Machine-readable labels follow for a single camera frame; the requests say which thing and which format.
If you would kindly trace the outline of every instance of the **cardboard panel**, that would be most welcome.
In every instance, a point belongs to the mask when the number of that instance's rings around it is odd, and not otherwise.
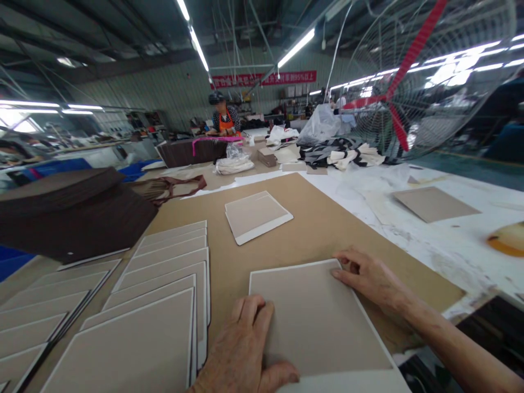
[[[180,236],[188,232],[192,232],[192,231],[195,231],[197,229],[202,229],[202,228],[207,228],[206,220],[199,221],[199,222],[189,224],[189,225],[184,225],[183,227],[179,227],[179,228],[173,228],[173,229],[169,228],[169,230],[166,230],[163,233],[155,233],[154,235],[144,237],[142,241],[140,242],[139,247],[149,246],[151,244],[154,244],[154,243],[166,240],[166,239],[170,239],[175,236]]]
[[[392,195],[427,223],[480,213],[437,187],[399,191]]]
[[[180,255],[184,255],[204,247],[207,247],[207,236],[197,237],[196,239],[187,240],[185,242],[165,247],[139,257],[133,257],[127,265],[124,274],[141,269],[142,267],[147,267],[155,263],[163,262],[174,257],[179,257]]]
[[[340,269],[336,259],[251,273],[249,294],[275,303],[267,364],[290,361],[304,377],[392,369],[358,299],[333,269]]]
[[[275,197],[295,218],[238,247],[231,236],[224,205],[263,191]],[[202,220],[207,220],[212,250],[210,342],[231,314],[235,299],[248,294],[251,271],[325,260],[352,244],[381,258],[401,281],[439,312],[464,296],[460,288],[382,237],[297,173],[168,201],[147,234]],[[377,306],[362,297],[360,300],[388,349],[392,353],[404,349],[412,332],[396,325]]]
[[[206,285],[206,264],[199,262],[195,265],[174,271],[172,273],[157,277],[155,279],[143,282],[115,292],[109,296],[102,311],[111,309],[120,304],[123,304],[138,296],[149,293],[155,289],[161,288],[179,279],[196,275],[196,336],[198,340],[198,359],[202,361],[202,365],[206,359],[207,354],[207,285]]]
[[[0,326],[2,329],[10,329],[55,315],[73,313],[88,293],[89,291],[78,292],[73,295],[0,312]]]
[[[66,313],[0,331],[0,358],[47,342],[62,324]]]
[[[191,288],[78,333],[42,393],[185,391],[192,311]]]
[[[106,278],[107,272],[95,273],[89,276],[63,281],[56,284],[45,285],[39,288],[26,289],[18,292],[0,307],[0,311],[29,306],[46,300],[71,295],[78,292],[96,288]]]
[[[148,252],[156,251],[158,249],[169,247],[169,246],[172,246],[172,245],[175,245],[175,244],[187,241],[187,240],[191,240],[196,237],[201,237],[201,236],[207,236],[206,228],[197,229],[195,231],[188,232],[180,236],[175,236],[171,239],[163,240],[163,241],[151,244],[149,246],[142,246],[138,250],[136,250],[134,256],[138,257],[140,255],[147,254]]]
[[[98,263],[91,266],[76,267],[74,269],[67,269],[60,272],[49,273],[45,276],[40,277],[33,284],[31,284],[29,288],[43,287],[44,285],[55,284],[58,282],[88,276],[95,273],[109,272],[111,270],[114,270],[118,266],[120,261],[121,259],[116,259],[113,261]]]
[[[2,393],[17,393],[29,372],[42,356],[47,344],[0,359],[0,380],[9,381]]]

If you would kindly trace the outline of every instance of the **red banner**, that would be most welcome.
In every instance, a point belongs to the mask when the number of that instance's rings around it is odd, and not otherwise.
[[[219,89],[222,87],[251,87],[264,77],[264,74],[241,74],[236,76],[236,84],[233,84],[233,75],[219,75],[213,77],[215,88]],[[278,74],[271,74],[267,79],[262,82],[262,86],[274,86],[274,85],[297,85],[304,83],[313,83],[317,81],[316,71],[298,71],[291,73],[280,73],[280,79]]]

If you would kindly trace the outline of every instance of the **orange apron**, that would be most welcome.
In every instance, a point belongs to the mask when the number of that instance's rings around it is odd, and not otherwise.
[[[229,111],[226,109],[226,112],[228,113],[228,117],[230,119],[229,122],[224,122],[222,120],[222,115],[219,113],[218,114],[218,119],[219,119],[219,124],[218,124],[218,128],[220,128],[219,132],[223,132],[223,131],[226,131],[230,128],[235,128],[235,123],[233,122],[233,119],[231,118],[231,115],[229,114]]]

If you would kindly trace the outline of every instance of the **person's left hand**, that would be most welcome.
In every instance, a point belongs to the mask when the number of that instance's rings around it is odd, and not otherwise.
[[[262,355],[274,310],[273,303],[266,303],[260,295],[238,299],[188,393],[266,393],[297,383],[299,372],[289,362],[262,370]]]

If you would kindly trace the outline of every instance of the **factory floor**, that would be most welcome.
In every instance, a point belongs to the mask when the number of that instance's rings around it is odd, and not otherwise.
[[[524,165],[521,164],[443,151],[432,152],[409,163],[524,191]]]

